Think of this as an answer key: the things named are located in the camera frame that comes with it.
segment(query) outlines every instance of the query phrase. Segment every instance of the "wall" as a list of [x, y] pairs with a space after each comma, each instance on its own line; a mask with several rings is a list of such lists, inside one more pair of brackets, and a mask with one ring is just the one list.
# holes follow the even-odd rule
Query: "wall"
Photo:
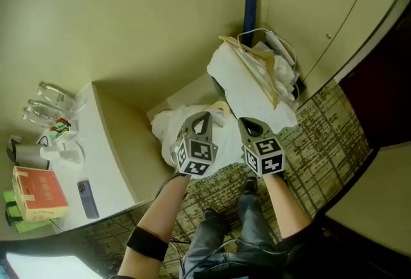
[[411, 256], [411, 143], [382, 148], [360, 180], [327, 215]]
[[159, 141], [151, 133], [146, 114], [95, 85], [101, 120], [116, 162], [136, 202], [152, 200], [160, 185], [174, 172], [161, 157]]
[[147, 117], [151, 121], [157, 113], [164, 110], [175, 110], [181, 105], [193, 104], [213, 104], [219, 100], [217, 90], [213, 84], [212, 78], [205, 73], [187, 86], [183, 87], [176, 93], [167, 97], [165, 101], [156, 105], [147, 112]]
[[88, 81], [145, 110], [205, 72], [217, 36], [241, 30], [245, 0], [0, 0], [0, 131], [43, 80]]

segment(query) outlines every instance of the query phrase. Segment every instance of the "floor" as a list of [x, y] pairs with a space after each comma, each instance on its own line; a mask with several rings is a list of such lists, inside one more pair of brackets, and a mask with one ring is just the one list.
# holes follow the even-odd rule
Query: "floor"
[[[334, 81], [306, 102], [297, 116], [300, 124], [284, 129], [279, 139], [286, 150], [285, 175], [289, 186], [303, 209], [313, 217], [352, 178], [371, 150], [353, 108]], [[241, 228], [236, 214], [236, 198], [250, 175], [252, 173], [245, 165], [233, 164], [212, 177], [192, 181], [176, 220], [174, 237], [191, 242], [202, 213], [208, 207], [223, 213], [231, 225], [232, 232], [227, 239], [239, 237]], [[279, 242], [281, 235], [261, 179], [258, 196], [272, 238]], [[7, 246], [7, 250], [21, 251], [23, 248], [31, 255], [39, 250], [43, 254], [58, 251], [58, 254], [76, 255], [102, 277], [108, 278], [116, 274], [125, 242], [147, 207], [148, 204], [74, 232], [44, 238], [41, 244], [14, 244]], [[188, 246], [177, 244], [181, 256]], [[227, 250], [234, 251], [235, 248], [231, 245]], [[160, 278], [178, 278], [178, 273], [179, 259], [170, 246]]]

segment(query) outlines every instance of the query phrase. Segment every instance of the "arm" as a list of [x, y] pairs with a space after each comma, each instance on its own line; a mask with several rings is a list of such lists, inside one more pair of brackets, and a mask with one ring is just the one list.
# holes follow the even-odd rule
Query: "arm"
[[[189, 180], [189, 175], [172, 179], [162, 189], [137, 226], [168, 244]], [[144, 256], [127, 247], [118, 274], [138, 279], [154, 279], [159, 276], [160, 265], [159, 260]]]
[[266, 175], [264, 181], [283, 238], [300, 232], [310, 225], [311, 219], [303, 212], [281, 177], [275, 174]]

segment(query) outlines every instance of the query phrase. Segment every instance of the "red and white box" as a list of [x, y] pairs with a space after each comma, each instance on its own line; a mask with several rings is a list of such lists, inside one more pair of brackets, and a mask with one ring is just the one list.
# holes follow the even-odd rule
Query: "red and white box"
[[69, 210], [69, 204], [52, 170], [15, 166], [13, 189], [16, 203], [27, 222], [55, 219]]

